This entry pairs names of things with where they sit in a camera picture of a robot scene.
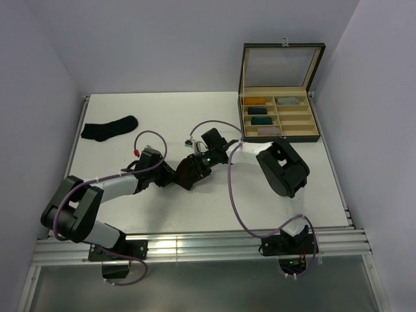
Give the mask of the brown striped sock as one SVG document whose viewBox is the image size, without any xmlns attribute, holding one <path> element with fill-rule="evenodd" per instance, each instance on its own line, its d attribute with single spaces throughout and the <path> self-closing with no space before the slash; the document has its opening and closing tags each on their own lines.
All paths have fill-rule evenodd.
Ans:
<svg viewBox="0 0 416 312">
<path fill-rule="evenodd" d="M 183 159 L 179 163 L 175 176 L 175 184 L 185 190 L 191 190 L 195 182 L 198 181 L 198 173 L 195 169 L 192 158 Z"/>
</svg>

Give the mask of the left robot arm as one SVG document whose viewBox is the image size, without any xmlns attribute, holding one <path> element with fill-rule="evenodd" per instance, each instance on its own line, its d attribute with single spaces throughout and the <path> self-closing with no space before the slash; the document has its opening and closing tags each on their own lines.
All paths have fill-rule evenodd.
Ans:
<svg viewBox="0 0 416 312">
<path fill-rule="evenodd" d="M 175 179 L 175 170 L 163 155 L 146 147 L 141 156 L 119 174 L 86 181 L 66 177 L 43 211 L 40 222 L 72 242 L 87 242 L 103 247 L 111 259 L 127 251 L 125 233 L 96 220 L 100 205 L 121 196 L 138 194 L 151 183 L 166 187 Z"/>
</svg>

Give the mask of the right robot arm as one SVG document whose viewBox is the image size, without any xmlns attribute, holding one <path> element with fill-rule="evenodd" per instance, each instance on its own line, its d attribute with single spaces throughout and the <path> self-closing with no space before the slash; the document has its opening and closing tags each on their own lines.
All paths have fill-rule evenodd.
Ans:
<svg viewBox="0 0 416 312">
<path fill-rule="evenodd" d="M 284 138 L 266 143 L 244 142 L 242 140 L 227 141 L 217 129 L 212 128 L 202 135 L 205 151 L 199 148 L 199 142 L 192 136 L 185 141 L 186 147 L 192 148 L 186 160 L 189 174 L 185 178 L 185 188 L 193 185 L 212 172 L 218 164 L 227 166 L 227 189 L 231 207 L 241 227 L 253 237 L 265 239 L 277 233 L 284 233 L 281 238 L 282 248 L 296 253 L 303 245 L 303 236 L 307 235 L 312 225 L 304 215 L 304 189 L 310 169 L 306 162 Z M 250 230 L 242 221 L 233 197 L 231 184 L 231 166 L 234 164 L 254 165 L 261 169 L 268 185 L 285 200 L 287 221 L 272 233 L 260 235 Z"/>
</svg>

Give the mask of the teal rolled sock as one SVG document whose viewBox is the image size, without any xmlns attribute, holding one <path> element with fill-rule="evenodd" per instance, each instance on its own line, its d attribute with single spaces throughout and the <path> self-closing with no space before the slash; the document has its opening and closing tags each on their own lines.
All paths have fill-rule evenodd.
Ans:
<svg viewBox="0 0 416 312">
<path fill-rule="evenodd" d="M 255 116 L 251 119 L 251 125 L 272 125 L 273 120 L 271 117 L 259 117 Z"/>
</svg>

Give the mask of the dark rolled sock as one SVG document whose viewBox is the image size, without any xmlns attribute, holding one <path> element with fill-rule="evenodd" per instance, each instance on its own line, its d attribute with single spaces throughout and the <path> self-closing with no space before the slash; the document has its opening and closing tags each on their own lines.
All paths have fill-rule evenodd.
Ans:
<svg viewBox="0 0 416 312">
<path fill-rule="evenodd" d="M 248 115 L 267 115 L 267 109 L 264 107 L 248 107 Z"/>
</svg>

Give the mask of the pink-grey rolled sock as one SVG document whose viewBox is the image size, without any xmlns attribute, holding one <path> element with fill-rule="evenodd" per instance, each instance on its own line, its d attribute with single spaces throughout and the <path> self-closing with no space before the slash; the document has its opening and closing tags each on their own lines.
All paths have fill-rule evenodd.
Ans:
<svg viewBox="0 0 416 312">
<path fill-rule="evenodd" d="M 276 137 L 281 135 L 281 129 L 279 127 L 259 127 L 257 135 L 260 137 Z"/>
</svg>

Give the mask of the orange rolled sock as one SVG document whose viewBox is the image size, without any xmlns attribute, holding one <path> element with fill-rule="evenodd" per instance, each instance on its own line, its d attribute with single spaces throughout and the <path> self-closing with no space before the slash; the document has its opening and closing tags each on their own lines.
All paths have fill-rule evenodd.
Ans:
<svg viewBox="0 0 416 312">
<path fill-rule="evenodd" d="M 266 99 L 263 97 L 246 97 L 244 98 L 243 105 L 265 105 Z"/>
</svg>

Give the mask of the black sock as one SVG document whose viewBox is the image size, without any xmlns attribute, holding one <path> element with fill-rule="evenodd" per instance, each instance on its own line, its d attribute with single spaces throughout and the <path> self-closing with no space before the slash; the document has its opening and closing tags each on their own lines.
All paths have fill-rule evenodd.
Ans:
<svg viewBox="0 0 416 312">
<path fill-rule="evenodd" d="M 126 116 L 109 123 L 86 123 L 81 132 L 81 138 L 104 142 L 110 138 L 124 135 L 138 127 L 134 116 Z"/>
</svg>

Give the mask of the black compartment storage box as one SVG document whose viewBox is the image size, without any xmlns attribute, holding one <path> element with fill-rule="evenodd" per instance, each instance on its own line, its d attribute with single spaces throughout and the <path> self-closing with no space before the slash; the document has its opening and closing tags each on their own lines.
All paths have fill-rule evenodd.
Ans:
<svg viewBox="0 0 416 312">
<path fill-rule="evenodd" d="M 318 142 L 310 88 L 323 43 L 245 43 L 239 79 L 239 118 L 246 142 Z"/>
</svg>

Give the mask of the light grey rolled sock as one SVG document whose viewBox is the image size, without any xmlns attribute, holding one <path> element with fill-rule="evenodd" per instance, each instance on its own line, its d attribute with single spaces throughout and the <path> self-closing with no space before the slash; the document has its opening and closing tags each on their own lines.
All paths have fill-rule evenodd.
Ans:
<svg viewBox="0 0 416 312">
<path fill-rule="evenodd" d="M 279 97 L 277 100 L 278 105 L 298 105 L 299 99 L 296 97 Z"/>
</svg>

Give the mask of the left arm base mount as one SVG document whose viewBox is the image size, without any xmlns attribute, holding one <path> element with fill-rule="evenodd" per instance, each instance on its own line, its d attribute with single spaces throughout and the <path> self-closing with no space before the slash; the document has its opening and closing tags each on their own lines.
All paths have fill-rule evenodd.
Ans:
<svg viewBox="0 0 416 312">
<path fill-rule="evenodd" d="M 142 281 L 148 273 L 145 260 L 148 240 L 126 240 L 113 248 L 91 245 L 88 261 L 101 263 L 101 275 L 105 282 L 115 286 L 129 286 Z M 133 262 L 143 265 L 144 271 L 133 281 L 124 281 L 131 272 Z"/>
</svg>

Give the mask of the aluminium frame rail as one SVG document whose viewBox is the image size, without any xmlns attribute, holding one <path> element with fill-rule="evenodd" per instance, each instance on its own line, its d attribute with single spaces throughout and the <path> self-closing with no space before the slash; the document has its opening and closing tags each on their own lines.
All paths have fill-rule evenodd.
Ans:
<svg viewBox="0 0 416 312">
<path fill-rule="evenodd" d="M 389 311 L 368 238 L 350 222 L 326 143 L 296 143 L 310 167 L 305 214 L 319 253 L 307 272 L 285 278 L 277 257 L 264 257 L 261 239 L 238 223 L 227 168 L 213 170 L 192 191 L 150 186 L 103 204 L 98 213 L 127 233 L 148 240 L 146 277 L 112 286 L 90 247 L 53 237 L 34 249 L 19 311 Z M 233 168 L 233 197 L 246 226 L 264 235 L 286 221 L 285 200 L 259 168 Z"/>
</svg>

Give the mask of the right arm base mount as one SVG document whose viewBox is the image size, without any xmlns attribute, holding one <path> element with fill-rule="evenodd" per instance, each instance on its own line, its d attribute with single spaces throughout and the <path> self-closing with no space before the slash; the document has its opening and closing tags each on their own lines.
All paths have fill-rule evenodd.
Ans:
<svg viewBox="0 0 416 312">
<path fill-rule="evenodd" d="M 308 270 L 308 257 L 311 256 L 310 261 L 316 259 L 319 246 L 310 233 L 292 237 L 282 231 L 279 235 L 261 239 L 258 251 L 264 257 L 277 257 L 285 278 L 296 280 Z"/>
</svg>

